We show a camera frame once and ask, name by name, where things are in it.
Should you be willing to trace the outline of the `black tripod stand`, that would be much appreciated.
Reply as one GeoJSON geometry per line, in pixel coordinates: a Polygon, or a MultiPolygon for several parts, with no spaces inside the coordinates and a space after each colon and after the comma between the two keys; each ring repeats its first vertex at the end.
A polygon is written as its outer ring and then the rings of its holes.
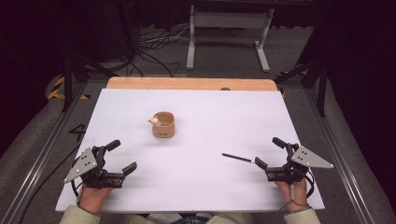
{"type": "Polygon", "coordinates": [[[281,76],[277,76],[274,79],[275,84],[280,84],[292,77],[301,74],[303,71],[306,72],[300,84],[303,88],[312,89],[314,84],[318,82],[318,97],[317,97],[317,108],[319,114],[325,116],[325,95],[327,88],[328,71],[326,67],[326,61],[324,59],[314,60],[309,63],[302,63],[297,65],[294,69],[287,73],[282,73],[281,76]]]}
{"type": "Polygon", "coordinates": [[[115,77],[116,74],[111,72],[109,69],[104,68],[99,63],[82,56],[81,54],[72,52],[69,53],[64,60],[64,108],[63,112],[66,112],[72,105],[75,97],[73,96],[73,84],[72,76],[76,76],[78,82],[87,82],[89,79],[87,68],[85,64],[89,65],[93,69],[106,75],[107,77],[115,77]]]}

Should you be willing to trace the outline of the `person's blue jeans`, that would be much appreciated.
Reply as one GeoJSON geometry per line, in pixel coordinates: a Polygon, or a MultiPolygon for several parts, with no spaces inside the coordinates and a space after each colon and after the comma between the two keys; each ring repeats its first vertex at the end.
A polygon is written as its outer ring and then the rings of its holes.
{"type": "Polygon", "coordinates": [[[206,224],[209,221],[208,217],[183,217],[182,219],[173,222],[172,224],[206,224]]]}

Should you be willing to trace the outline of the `white paper sheet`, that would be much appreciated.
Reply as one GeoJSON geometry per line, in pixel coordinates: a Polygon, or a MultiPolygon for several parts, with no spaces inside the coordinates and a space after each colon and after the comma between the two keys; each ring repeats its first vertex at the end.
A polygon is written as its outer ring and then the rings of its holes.
{"type": "Polygon", "coordinates": [[[276,186],[254,163],[221,153],[281,166],[287,153],[274,137],[299,140],[279,91],[104,89],[80,147],[120,140],[106,169],[137,163],[106,199],[106,213],[263,212],[282,206],[276,186]],[[161,111],[175,117],[171,138],[152,133],[149,120],[161,111]]]}

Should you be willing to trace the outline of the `wooden table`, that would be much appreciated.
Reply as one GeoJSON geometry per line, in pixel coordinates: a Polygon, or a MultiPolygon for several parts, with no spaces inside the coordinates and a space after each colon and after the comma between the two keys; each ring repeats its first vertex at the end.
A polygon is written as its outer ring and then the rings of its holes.
{"type": "Polygon", "coordinates": [[[112,77],[106,87],[131,90],[277,91],[271,79],[239,78],[112,77]]]}

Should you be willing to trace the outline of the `black pen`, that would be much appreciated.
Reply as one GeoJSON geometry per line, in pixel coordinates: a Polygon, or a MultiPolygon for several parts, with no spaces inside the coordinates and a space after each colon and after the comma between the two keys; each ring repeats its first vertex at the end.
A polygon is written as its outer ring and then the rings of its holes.
{"type": "Polygon", "coordinates": [[[254,163],[254,161],[251,160],[251,159],[242,158],[242,157],[231,155],[231,154],[227,154],[227,153],[221,153],[221,155],[224,156],[224,157],[236,159],[236,160],[239,160],[239,161],[246,161],[246,162],[254,163]]]}

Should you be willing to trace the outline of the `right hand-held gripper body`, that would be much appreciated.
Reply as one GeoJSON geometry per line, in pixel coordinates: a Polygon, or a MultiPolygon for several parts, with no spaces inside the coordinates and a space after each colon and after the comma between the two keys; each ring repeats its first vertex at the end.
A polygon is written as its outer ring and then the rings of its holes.
{"type": "Polygon", "coordinates": [[[303,180],[311,168],[332,169],[334,167],[333,164],[304,146],[290,143],[276,143],[276,145],[287,151],[287,162],[281,167],[265,168],[270,182],[281,181],[293,184],[303,180]]]}

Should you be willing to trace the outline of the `person's left hand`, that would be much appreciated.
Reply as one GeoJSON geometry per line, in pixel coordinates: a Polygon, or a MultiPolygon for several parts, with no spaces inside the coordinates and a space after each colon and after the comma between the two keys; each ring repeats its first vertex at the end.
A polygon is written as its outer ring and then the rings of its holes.
{"type": "Polygon", "coordinates": [[[89,188],[83,187],[78,206],[90,213],[99,215],[107,196],[113,188],[89,188]]]}

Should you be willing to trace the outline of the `grey metal stand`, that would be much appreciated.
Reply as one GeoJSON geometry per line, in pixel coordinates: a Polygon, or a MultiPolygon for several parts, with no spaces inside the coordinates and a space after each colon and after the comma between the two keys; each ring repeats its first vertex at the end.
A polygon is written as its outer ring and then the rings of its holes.
{"type": "Polygon", "coordinates": [[[195,6],[190,9],[190,39],[187,53],[186,69],[194,68],[195,57],[195,28],[237,28],[237,29],[261,29],[262,36],[254,42],[262,71],[270,71],[269,63],[263,49],[266,37],[275,10],[270,8],[264,13],[230,13],[230,12],[202,12],[198,11],[195,6]]]}

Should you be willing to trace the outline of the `person's right hand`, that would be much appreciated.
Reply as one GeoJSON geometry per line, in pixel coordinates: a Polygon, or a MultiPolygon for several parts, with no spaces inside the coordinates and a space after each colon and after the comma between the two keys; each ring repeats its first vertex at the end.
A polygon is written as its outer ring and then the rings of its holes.
{"type": "Polygon", "coordinates": [[[275,184],[282,193],[286,204],[285,208],[288,212],[293,212],[307,206],[307,185],[305,179],[295,182],[292,185],[282,181],[276,181],[275,184]]]}

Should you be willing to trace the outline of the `wooden pen holder cup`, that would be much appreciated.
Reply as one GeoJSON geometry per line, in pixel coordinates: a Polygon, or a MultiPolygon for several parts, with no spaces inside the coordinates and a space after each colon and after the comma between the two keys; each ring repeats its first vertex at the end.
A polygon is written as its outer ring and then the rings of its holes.
{"type": "Polygon", "coordinates": [[[175,134],[175,117],[170,112],[158,112],[148,122],[152,125],[152,133],[157,138],[171,138],[175,134]]]}

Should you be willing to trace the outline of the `aluminium rail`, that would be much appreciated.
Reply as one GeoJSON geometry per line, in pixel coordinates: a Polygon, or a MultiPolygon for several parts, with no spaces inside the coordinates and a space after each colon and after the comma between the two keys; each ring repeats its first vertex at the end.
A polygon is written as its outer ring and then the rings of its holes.
{"type": "Polygon", "coordinates": [[[311,89],[304,89],[305,96],[314,111],[319,126],[324,132],[326,141],[330,147],[330,154],[332,155],[333,164],[336,167],[338,174],[341,177],[346,193],[351,201],[354,210],[360,220],[361,224],[376,224],[372,213],[369,211],[366,202],[362,197],[360,187],[353,175],[349,165],[344,159],[340,147],[337,144],[335,136],[332,132],[331,126],[327,119],[321,114],[317,106],[317,97],[311,89]]]}
{"type": "Polygon", "coordinates": [[[76,155],[100,87],[78,84],[66,112],[57,98],[36,114],[0,158],[0,224],[57,224],[62,178],[76,155]]]}

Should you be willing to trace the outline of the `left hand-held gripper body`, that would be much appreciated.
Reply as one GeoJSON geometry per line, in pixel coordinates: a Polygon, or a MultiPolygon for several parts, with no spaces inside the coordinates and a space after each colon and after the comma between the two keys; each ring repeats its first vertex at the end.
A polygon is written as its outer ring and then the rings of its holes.
{"type": "Polygon", "coordinates": [[[117,188],[122,187],[124,174],[109,173],[105,168],[104,159],[107,150],[105,146],[88,147],[74,160],[72,168],[64,178],[64,183],[74,181],[80,177],[89,188],[117,188]]]}

